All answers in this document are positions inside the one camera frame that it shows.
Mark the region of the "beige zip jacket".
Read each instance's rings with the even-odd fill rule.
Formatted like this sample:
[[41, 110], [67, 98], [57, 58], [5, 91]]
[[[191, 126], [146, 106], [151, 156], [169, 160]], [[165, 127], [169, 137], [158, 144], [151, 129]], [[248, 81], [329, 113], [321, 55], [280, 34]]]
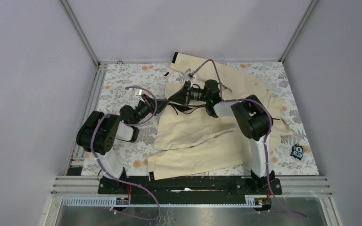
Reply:
[[[280, 146], [283, 137], [293, 134], [282, 117], [282, 98], [253, 74], [196, 56], [175, 53], [167, 71], [197, 71], [197, 82], [220, 81], [226, 100], [256, 95], [274, 119], [269, 137], [269, 152]], [[167, 106], [160, 115], [154, 149], [148, 157], [148, 172], [156, 180], [187, 176], [244, 164], [250, 170], [256, 162], [249, 140], [242, 134], [233, 116], [214, 118], [204, 108], [191, 114], [176, 113]]]

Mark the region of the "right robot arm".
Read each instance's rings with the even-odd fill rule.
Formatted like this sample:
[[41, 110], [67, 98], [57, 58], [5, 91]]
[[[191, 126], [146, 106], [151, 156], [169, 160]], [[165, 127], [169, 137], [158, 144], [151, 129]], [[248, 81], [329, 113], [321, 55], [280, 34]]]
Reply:
[[189, 106], [191, 101], [204, 102], [209, 116], [218, 118], [231, 116], [237, 121], [242, 134], [249, 140], [253, 156], [251, 169], [254, 192], [265, 193], [275, 179], [268, 166], [268, 144], [273, 119], [256, 95], [239, 100], [223, 100], [220, 84], [207, 80], [203, 88], [184, 82], [182, 88], [169, 97], [169, 101]]

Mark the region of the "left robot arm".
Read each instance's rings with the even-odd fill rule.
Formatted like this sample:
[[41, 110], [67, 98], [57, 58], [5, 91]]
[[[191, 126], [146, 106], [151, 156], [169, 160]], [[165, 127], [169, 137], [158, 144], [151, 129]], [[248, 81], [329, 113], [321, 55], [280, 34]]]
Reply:
[[117, 194], [127, 189], [127, 181], [121, 177], [123, 166], [113, 150], [114, 142], [135, 142], [139, 129], [136, 127], [147, 116], [156, 116], [169, 104], [166, 99], [154, 99], [145, 94], [135, 107], [123, 106], [119, 114], [104, 114], [93, 111], [79, 129], [76, 143], [97, 159], [105, 177], [110, 178], [109, 187]]

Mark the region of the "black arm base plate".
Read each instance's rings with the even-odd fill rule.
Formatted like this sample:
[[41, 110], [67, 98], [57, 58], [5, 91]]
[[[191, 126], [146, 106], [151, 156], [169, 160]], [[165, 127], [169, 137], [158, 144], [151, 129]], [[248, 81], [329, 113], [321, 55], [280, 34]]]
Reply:
[[189, 176], [150, 181], [147, 176], [127, 176], [128, 184], [102, 177], [98, 194], [125, 195], [131, 204], [246, 204], [246, 197], [270, 194], [243, 176]]

